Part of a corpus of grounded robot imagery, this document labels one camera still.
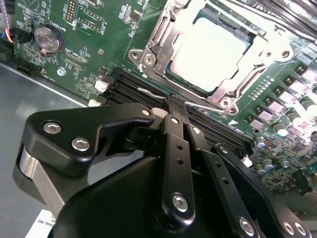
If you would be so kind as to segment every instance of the capacitor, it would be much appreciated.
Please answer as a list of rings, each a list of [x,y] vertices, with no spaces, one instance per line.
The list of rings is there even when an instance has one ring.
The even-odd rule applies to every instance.
[[[274,168],[274,166],[272,164],[272,160],[270,160],[270,159],[263,160],[262,164],[263,164],[265,171],[267,171],[267,172]]]
[[[283,183],[282,188],[285,191],[288,191],[290,189],[287,182]]]
[[[258,175],[260,175],[260,176],[266,175],[266,171],[265,171],[263,165],[257,165],[256,168],[257,168]]]
[[[265,148],[265,141],[264,141],[264,138],[262,136],[258,136],[256,138],[256,145],[259,149]]]
[[[312,100],[304,101],[302,106],[309,114],[317,114],[317,105]]]
[[[285,137],[288,135],[287,129],[282,124],[275,125],[273,129],[276,132],[276,134],[280,137]]]
[[[291,113],[287,116],[294,126],[300,126],[304,123],[304,120],[298,113]]]

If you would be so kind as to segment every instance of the sticker label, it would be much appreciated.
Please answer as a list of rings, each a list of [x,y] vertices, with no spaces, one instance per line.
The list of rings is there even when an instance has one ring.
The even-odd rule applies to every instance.
[[[55,218],[53,214],[43,209],[25,238],[47,238],[54,224]]]

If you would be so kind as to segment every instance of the black plastic arm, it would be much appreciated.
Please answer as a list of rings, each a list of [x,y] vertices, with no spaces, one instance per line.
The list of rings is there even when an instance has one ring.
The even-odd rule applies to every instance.
[[[100,149],[100,139],[130,126],[150,125],[154,118],[151,110],[138,103],[39,112],[27,119],[22,144],[32,157],[74,177],[89,169]],[[62,131],[46,133],[43,126],[47,122],[57,123]],[[75,138],[85,138],[89,149],[75,150],[71,145]]]
[[[222,145],[215,145],[216,152],[222,157],[241,196],[256,210],[260,228],[267,237],[303,238],[311,237],[303,223],[283,205],[272,192],[247,168],[240,159]]]

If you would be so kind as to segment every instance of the black clamp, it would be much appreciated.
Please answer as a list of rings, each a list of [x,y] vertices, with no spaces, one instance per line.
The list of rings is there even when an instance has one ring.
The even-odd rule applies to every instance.
[[[303,223],[234,153],[222,144],[207,144],[204,134],[189,124],[181,99],[170,96],[166,104],[164,118],[142,104],[42,112],[28,118],[13,175],[22,190],[46,203],[57,217],[52,238],[70,237],[67,229],[72,237],[84,234],[83,222],[93,221],[89,227],[100,232],[104,227],[85,213],[94,212],[114,223],[113,218],[122,211],[110,210],[122,207],[117,202],[124,195],[113,198],[106,191],[117,193],[118,184],[132,181],[129,189],[135,186],[136,190],[129,195],[133,204],[128,209],[130,214],[136,213],[129,220],[134,225],[125,224],[126,231],[105,225],[107,232],[212,237],[214,222],[204,208],[216,206],[215,210],[221,210],[216,237],[311,237]],[[144,150],[145,157],[88,185],[87,172],[97,156],[135,149]],[[137,188],[143,184],[147,187]],[[206,191],[212,194],[208,201],[202,195]],[[98,209],[91,211],[87,201],[88,207],[98,204]]]

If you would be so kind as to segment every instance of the black metal bracket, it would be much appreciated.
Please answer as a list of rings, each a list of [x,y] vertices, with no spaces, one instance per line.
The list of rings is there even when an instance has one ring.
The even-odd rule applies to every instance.
[[[204,134],[190,125],[181,99],[169,96],[166,102],[169,112],[163,119],[142,104],[33,114],[23,133],[16,182],[58,216],[74,202],[72,197],[78,200],[100,185],[87,184],[87,171],[98,155],[142,149],[153,156],[142,161],[155,160],[159,165],[152,215],[167,234],[193,232],[193,227],[204,231],[211,222],[204,221],[201,228],[195,224],[202,219],[196,214],[193,186],[192,168],[198,164],[200,175],[208,181],[204,189],[214,192],[210,202],[221,207],[224,237],[310,237],[300,220],[233,152],[222,144],[207,144]],[[112,180],[123,179],[120,173],[117,177]]]

